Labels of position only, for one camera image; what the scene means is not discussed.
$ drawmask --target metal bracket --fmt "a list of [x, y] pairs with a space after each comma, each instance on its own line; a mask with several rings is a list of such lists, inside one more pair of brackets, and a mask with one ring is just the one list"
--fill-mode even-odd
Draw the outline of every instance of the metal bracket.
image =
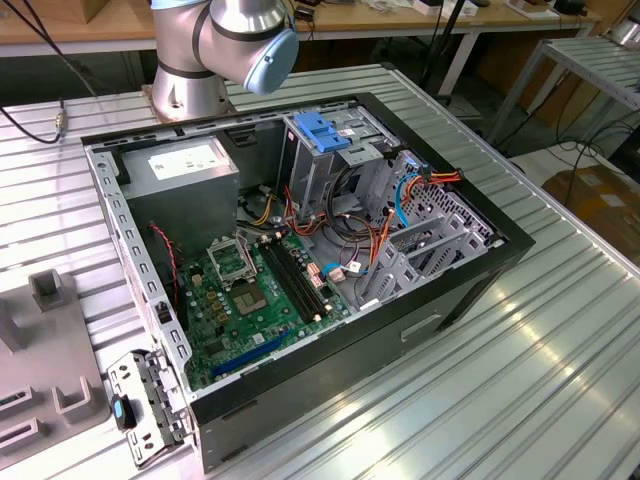
[[114, 393], [131, 403], [136, 426], [127, 442], [137, 468], [184, 443], [193, 433], [186, 402], [163, 352], [131, 352], [107, 369]]

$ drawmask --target motherboard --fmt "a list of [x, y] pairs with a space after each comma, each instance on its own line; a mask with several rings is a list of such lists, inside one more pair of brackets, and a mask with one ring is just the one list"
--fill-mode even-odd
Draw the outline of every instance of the motherboard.
[[[180, 268], [193, 351], [186, 373], [194, 391], [349, 316], [340, 295], [318, 283], [315, 264], [295, 234], [244, 242], [238, 237], [221, 248], [214, 244], [214, 252]], [[245, 274], [228, 283], [234, 271]], [[247, 278], [247, 271], [255, 276]]]

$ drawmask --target aluminum table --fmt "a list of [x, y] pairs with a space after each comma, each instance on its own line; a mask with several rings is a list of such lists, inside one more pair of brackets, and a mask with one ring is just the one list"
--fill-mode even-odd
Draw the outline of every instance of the aluminum table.
[[548, 82], [543, 87], [544, 94], [538, 94], [530, 109], [543, 101], [553, 83], [556, 83], [566, 70], [575, 73], [611, 97], [612, 100], [607, 102], [596, 118], [604, 118], [613, 101], [620, 102], [632, 110], [640, 109], [640, 93], [637, 89], [640, 81], [640, 51], [629, 51], [603, 37], [542, 40], [498, 110], [487, 137], [490, 143], [496, 140], [513, 107], [545, 57], [555, 61], [558, 68], [550, 77], [551, 83]]
[[[210, 478], [626, 478], [640, 462], [640, 271], [403, 75], [379, 65], [292, 75], [239, 110], [370, 91], [518, 222], [536, 245], [459, 323]], [[102, 372], [148, 338], [79, 138], [153, 125], [141, 93], [68, 102], [44, 146], [0, 118], [0, 288], [46, 268], [77, 284]], [[34, 133], [54, 103], [11, 109]], [[111, 418], [0, 472], [15, 478], [200, 478], [190, 446], [138, 472]]]

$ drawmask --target ram slot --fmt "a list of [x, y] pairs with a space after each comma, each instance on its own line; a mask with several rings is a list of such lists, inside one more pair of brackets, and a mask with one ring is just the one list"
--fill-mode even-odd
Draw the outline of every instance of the ram slot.
[[322, 302], [282, 245], [261, 245], [259, 251], [304, 323], [313, 323], [318, 316], [326, 315]]

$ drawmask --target blue latch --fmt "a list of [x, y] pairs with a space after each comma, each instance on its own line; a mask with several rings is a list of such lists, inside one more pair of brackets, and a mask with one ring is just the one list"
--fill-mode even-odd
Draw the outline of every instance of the blue latch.
[[340, 136], [331, 122], [317, 112], [299, 113], [293, 118], [322, 153], [341, 150], [351, 145], [349, 139]]

